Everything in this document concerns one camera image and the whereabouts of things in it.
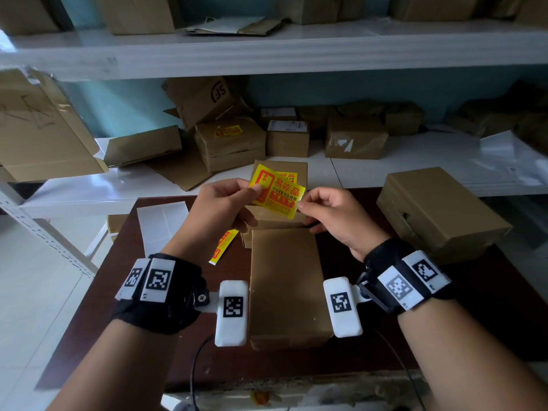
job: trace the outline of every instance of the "sf logo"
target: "sf logo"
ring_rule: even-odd
[[[211,88],[211,100],[214,103],[219,101],[225,94],[226,89],[221,81],[217,82],[215,85],[213,85],[213,88]]]

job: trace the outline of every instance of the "black cable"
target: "black cable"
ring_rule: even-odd
[[[388,345],[388,347],[390,348],[390,350],[392,351],[392,353],[394,354],[394,356],[398,359],[398,362],[400,363],[401,367],[406,371],[407,373],[407,377],[409,378],[409,380],[411,381],[411,384],[413,385],[413,389],[415,391],[415,395],[416,395],[416,398],[419,400],[419,403],[420,403],[420,406],[422,408],[422,411],[426,411],[426,407],[424,406],[424,402],[422,402],[422,398],[420,397],[420,394],[419,394],[419,390],[417,389],[416,385],[415,385],[415,381],[413,380],[413,378],[411,377],[411,373],[409,373],[409,370],[407,369],[407,366],[403,363],[400,355],[398,354],[398,352],[396,352],[396,349],[394,349],[394,346],[392,346],[390,344],[390,342],[388,341],[387,338],[385,338],[382,333],[380,333],[380,331],[378,331],[377,329],[375,329],[374,327],[372,327],[373,331],[375,331],[375,333],[377,333],[381,339],[384,340],[384,343],[386,343]]]
[[[196,361],[198,360],[198,355],[202,351],[203,347],[208,344],[209,341],[213,340],[215,335],[208,336],[198,348],[196,355],[194,356],[194,361],[192,362],[192,368],[190,370],[190,395],[192,396],[192,405],[194,406],[194,411],[200,411],[196,405],[196,392],[194,390],[194,371],[196,369]]]

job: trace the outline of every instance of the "hand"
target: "hand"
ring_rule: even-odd
[[[390,238],[348,190],[317,187],[306,193],[297,207],[306,215],[305,225],[321,222],[310,228],[311,233],[328,231],[361,262]]]
[[[257,199],[263,188],[248,186],[244,179],[203,185],[186,220],[162,253],[201,265],[211,259],[226,231],[237,229],[245,233],[246,224],[257,226],[255,216],[245,205]]]

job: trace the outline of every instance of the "forearm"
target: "forearm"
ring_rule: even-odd
[[[431,299],[398,318],[447,411],[542,411],[548,388],[455,301]]]
[[[176,345],[177,335],[113,320],[48,411],[158,409]]]

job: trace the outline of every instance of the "right hand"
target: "right hand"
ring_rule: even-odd
[[[328,231],[361,262],[390,238],[348,190],[317,187],[306,193],[297,207],[306,215],[305,225],[320,222],[310,228],[311,233]]]

